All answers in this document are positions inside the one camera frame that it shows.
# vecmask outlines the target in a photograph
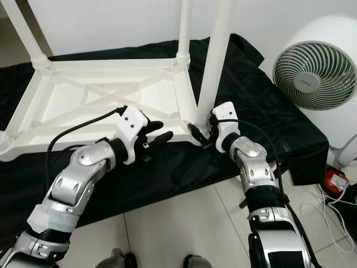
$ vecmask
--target floor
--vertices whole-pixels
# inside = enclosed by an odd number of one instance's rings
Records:
[[[52,52],[27,3],[21,3],[25,19],[47,56]],[[0,67],[30,58],[10,21],[0,18]],[[357,166],[347,168],[348,178],[357,183]],[[319,212],[304,202],[321,207],[306,189],[293,186],[289,172],[283,176],[285,191],[310,238],[323,267],[355,267],[354,252],[339,251],[332,242]],[[240,209],[244,199],[239,178],[232,178],[194,192],[148,205],[74,231],[71,247],[60,261],[61,268],[95,267],[110,256],[113,248],[137,256],[139,267],[181,267],[187,254],[207,258],[213,267],[250,267],[248,256],[248,210]],[[337,243],[351,245],[336,215],[327,209],[331,231]]]

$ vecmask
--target black cloth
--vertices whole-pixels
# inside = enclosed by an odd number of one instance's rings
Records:
[[[190,44],[190,79],[198,101],[209,39]],[[137,48],[55,56],[52,61],[173,58],[178,42]],[[256,124],[271,138],[281,161],[291,169],[295,184],[319,183],[324,178],[326,137],[258,69],[261,54],[238,35],[231,35],[216,105],[232,101],[240,119]],[[30,63],[0,69],[0,130],[5,130],[34,70]],[[240,125],[242,135],[259,142],[274,160],[267,140]],[[69,162],[66,152],[52,168],[55,176]],[[119,166],[97,184],[78,226],[189,192],[238,174],[227,155],[213,146],[203,150],[187,142],[168,143],[143,165]],[[1,243],[13,238],[41,199],[45,185],[45,154],[22,155],[0,163]]]

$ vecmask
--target white fan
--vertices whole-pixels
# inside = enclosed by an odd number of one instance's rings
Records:
[[[328,163],[357,164],[357,20],[328,16],[299,31],[277,58],[277,87],[326,135]]]

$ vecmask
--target white cable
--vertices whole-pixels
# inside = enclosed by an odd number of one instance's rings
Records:
[[[326,222],[327,229],[328,229],[329,232],[330,232],[330,236],[331,236],[331,238],[332,238],[333,243],[335,244],[335,246],[336,246],[339,250],[344,251],[344,252],[354,251],[355,244],[354,244],[354,241],[353,241],[353,239],[352,239],[350,233],[349,233],[349,232],[347,231],[347,229],[346,229],[345,221],[344,221],[344,219],[343,219],[341,213],[340,213],[336,208],[334,208],[334,207],[332,206],[332,204],[335,204],[335,203],[337,203],[337,202],[344,202],[344,203],[351,204],[351,205],[357,205],[357,204],[353,204],[353,203],[341,201],[341,199],[342,199],[342,197],[344,196],[344,194],[346,193],[347,187],[348,187],[349,185],[350,185],[350,182],[348,182],[348,183],[345,185],[344,190],[342,191],[341,195],[340,195],[337,199],[331,198],[331,199],[333,199],[334,201],[331,202],[331,203],[329,203],[329,204],[327,205],[329,208],[331,208],[332,210],[334,210],[334,211],[339,215],[339,217],[340,217],[340,219],[341,219],[342,227],[343,227],[344,231],[346,232],[346,234],[347,234],[347,236],[348,236],[348,238],[349,238],[349,240],[350,240],[350,242],[351,242],[351,245],[352,245],[351,249],[349,249],[349,250],[346,250],[346,249],[340,247],[340,246],[337,244],[336,240],[334,239],[334,236],[332,235],[332,231],[331,231],[331,228],[330,228],[330,223],[329,223],[329,220],[327,219],[326,211],[325,211],[325,208],[326,208],[326,205],[325,205],[326,198],[330,198],[330,197],[326,196],[326,195],[324,194],[324,191],[323,191],[321,188],[319,188],[319,190],[320,190],[320,192],[321,192],[321,195],[316,195],[316,193],[315,193],[314,191],[312,191],[311,189],[309,189],[307,186],[302,186],[304,189],[306,189],[308,192],[310,192],[309,195],[314,196],[314,197],[318,197],[318,198],[321,199],[321,201],[322,201],[322,210],[321,210],[319,207],[317,207],[316,205],[311,204],[311,203],[308,203],[308,202],[303,202],[303,203],[300,204],[300,213],[301,213],[301,215],[302,215],[303,217],[305,217],[305,218],[311,220],[311,221],[315,221],[315,222],[316,222],[317,220],[311,219],[310,217],[304,215],[304,213],[303,213],[303,211],[302,211],[302,206],[303,206],[304,204],[307,204],[307,205],[310,205],[310,206],[314,207],[315,209],[318,210],[318,212],[320,212],[320,214],[322,215],[322,218],[319,219],[319,222],[322,222],[322,221],[325,221],[325,222]]]

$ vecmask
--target fan grille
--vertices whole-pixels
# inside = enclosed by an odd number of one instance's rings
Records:
[[[286,50],[276,62],[274,79],[293,103],[313,110],[343,104],[356,88],[350,60],[338,49],[314,42]]]

